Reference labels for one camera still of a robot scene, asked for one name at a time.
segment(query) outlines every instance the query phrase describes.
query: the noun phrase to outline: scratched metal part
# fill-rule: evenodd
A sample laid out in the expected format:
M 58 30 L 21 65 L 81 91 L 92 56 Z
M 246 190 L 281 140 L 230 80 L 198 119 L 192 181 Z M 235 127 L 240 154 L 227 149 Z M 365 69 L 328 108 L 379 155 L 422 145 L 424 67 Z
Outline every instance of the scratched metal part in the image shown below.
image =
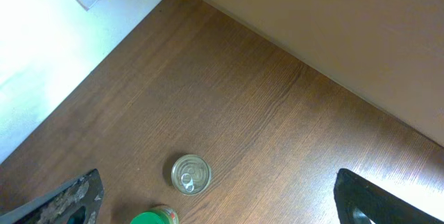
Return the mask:
M 103 201 L 103 185 L 94 169 L 55 191 L 0 216 L 0 223 L 93 224 Z

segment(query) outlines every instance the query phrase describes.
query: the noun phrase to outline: jar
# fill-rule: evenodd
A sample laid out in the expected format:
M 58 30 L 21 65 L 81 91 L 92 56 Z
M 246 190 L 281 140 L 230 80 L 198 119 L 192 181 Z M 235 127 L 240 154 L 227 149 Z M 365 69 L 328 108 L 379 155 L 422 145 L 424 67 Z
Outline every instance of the jar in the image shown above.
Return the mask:
M 179 217 L 174 209 L 162 205 L 136 216 L 131 224 L 179 224 Z

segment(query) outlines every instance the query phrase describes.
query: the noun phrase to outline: brown wood surface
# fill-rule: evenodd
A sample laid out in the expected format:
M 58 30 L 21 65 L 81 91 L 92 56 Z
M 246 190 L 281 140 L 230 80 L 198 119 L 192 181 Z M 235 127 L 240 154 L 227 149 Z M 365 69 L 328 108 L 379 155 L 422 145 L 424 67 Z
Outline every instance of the brown wood surface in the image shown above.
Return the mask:
M 185 153 L 213 168 L 205 193 L 171 186 Z M 442 218 L 443 157 L 201 0 L 164 0 L 0 166 L 0 207 L 97 168 L 99 223 L 159 203 L 184 224 L 338 223 L 333 186 L 348 168 Z

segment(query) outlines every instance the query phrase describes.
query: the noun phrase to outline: white surface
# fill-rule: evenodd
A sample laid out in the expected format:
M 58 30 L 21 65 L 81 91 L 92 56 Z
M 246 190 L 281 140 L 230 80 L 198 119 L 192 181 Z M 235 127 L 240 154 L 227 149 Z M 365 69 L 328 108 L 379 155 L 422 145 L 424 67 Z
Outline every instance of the white surface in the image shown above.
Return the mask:
M 0 162 L 160 1 L 0 0 Z

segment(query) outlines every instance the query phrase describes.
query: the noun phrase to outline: green lid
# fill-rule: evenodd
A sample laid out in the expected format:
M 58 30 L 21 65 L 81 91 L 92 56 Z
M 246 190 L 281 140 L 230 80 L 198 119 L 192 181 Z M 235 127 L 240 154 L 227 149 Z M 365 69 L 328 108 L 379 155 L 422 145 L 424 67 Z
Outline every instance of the green lid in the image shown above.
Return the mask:
M 160 216 L 153 212 L 139 214 L 131 221 L 131 224 L 168 224 L 164 222 Z

